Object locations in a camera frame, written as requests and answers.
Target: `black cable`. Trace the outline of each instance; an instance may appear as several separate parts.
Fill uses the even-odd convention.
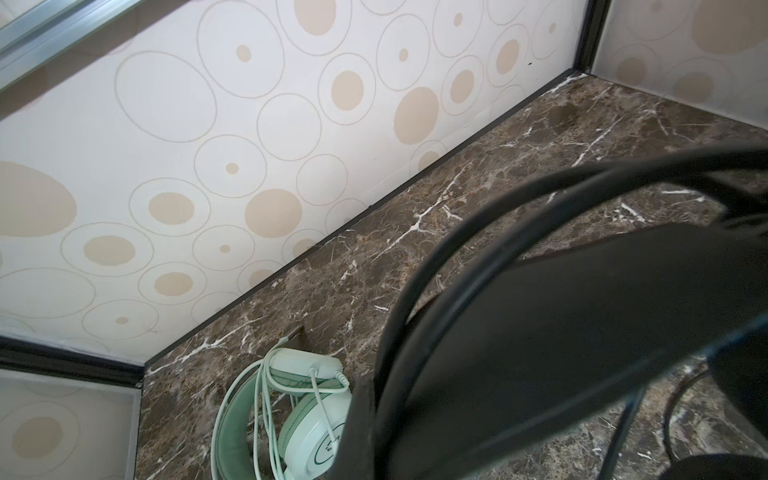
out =
[[[625,165],[625,161],[587,164],[538,178],[494,199],[452,230],[411,275],[384,325],[374,368],[376,400],[381,397],[392,364],[405,338],[406,324],[413,307],[432,278],[454,253],[499,217],[551,192],[573,187],[595,174]],[[731,213],[744,214],[768,209],[768,202],[765,200],[706,175],[691,175],[677,182],[712,197]]]
[[[768,168],[764,145],[705,147],[611,168],[573,187],[511,228],[440,295],[400,348],[383,386],[374,421],[376,456],[386,457],[406,400],[442,337],[474,298],[527,249],[591,208],[648,184],[712,170]]]
[[[616,424],[616,432],[614,432],[611,437],[611,444],[608,446],[608,451],[605,452],[605,458],[603,458],[603,466],[600,467],[598,480],[611,480],[613,478],[616,463],[619,461],[621,447],[624,446],[624,442],[627,440],[629,428],[631,427],[637,412],[640,411],[640,405],[643,403],[644,396],[645,387],[638,390],[637,393],[629,399],[627,406],[624,407],[624,411],[621,412],[619,423]]]
[[[672,464],[680,461],[680,457],[677,456],[677,454],[674,452],[674,449],[672,448],[672,438],[670,437],[670,424],[672,423],[672,415],[674,415],[674,410],[677,408],[677,404],[680,403],[683,395],[685,395],[685,393],[690,390],[690,387],[696,385],[699,380],[707,377],[709,374],[710,371],[707,369],[702,372],[698,372],[696,375],[688,379],[683,380],[680,382],[680,385],[677,386],[677,390],[675,390],[667,402],[667,408],[664,410],[664,420],[661,423],[661,435],[664,442],[664,451],[667,453],[667,457],[670,459],[670,463]]]

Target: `beige circle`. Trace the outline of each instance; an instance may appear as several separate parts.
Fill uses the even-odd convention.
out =
[[[647,76],[645,62],[637,57],[623,60],[616,69],[616,79],[628,85],[639,85]]]
[[[123,237],[102,235],[91,238],[83,246],[83,253],[91,262],[105,266],[117,266],[133,260],[136,256],[136,248]]]
[[[43,237],[69,227],[74,197],[50,175],[0,161],[0,235]]]
[[[305,238],[303,240],[299,240],[296,242],[296,245],[293,246],[293,256],[298,257],[302,253],[306,252],[312,246],[317,243],[315,240],[312,240],[311,238]]]
[[[672,93],[690,103],[700,104],[712,95],[714,86],[711,76],[701,71],[692,71],[677,80]]]
[[[768,38],[766,0],[702,0],[690,37],[707,53],[732,55]]]
[[[310,35],[324,35],[336,21],[336,0],[293,0],[301,28]]]
[[[496,71],[502,75],[508,73],[520,58],[520,42],[510,40],[504,44],[496,57]]]
[[[469,98],[475,87],[475,74],[470,70],[462,70],[451,83],[451,100],[460,104]]]
[[[435,160],[438,158],[440,158],[440,155],[438,155],[435,151],[428,151],[427,153],[423,154],[422,157],[419,158],[419,171],[422,171],[429,165],[434,164]]]
[[[149,200],[149,214],[166,225],[181,225],[194,216],[192,200],[176,192],[163,192]]]
[[[273,273],[274,272],[272,270],[256,270],[248,277],[248,284],[251,288],[254,288],[259,283],[262,283],[264,280],[270,278],[270,275]]]
[[[345,70],[338,74],[331,85],[331,98],[340,110],[354,110],[363,94],[362,79],[354,71]]]
[[[11,445],[22,458],[42,458],[53,452],[63,438],[64,430],[56,419],[35,417],[18,427]]]
[[[235,55],[237,55],[240,61],[250,61],[250,48],[246,45],[238,45],[237,48],[235,48]]]
[[[298,227],[300,221],[301,203],[286,190],[259,192],[245,207],[245,223],[259,237],[283,237]]]
[[[182,272],[169,272],[154,281],[154,289],[161,295],[179,296],[192,289],[192,277]]]
[[[402,98],[395,112],[395,135],[406,145],[424,140],[437,123],[437,95],[426,87],[417,87]]]

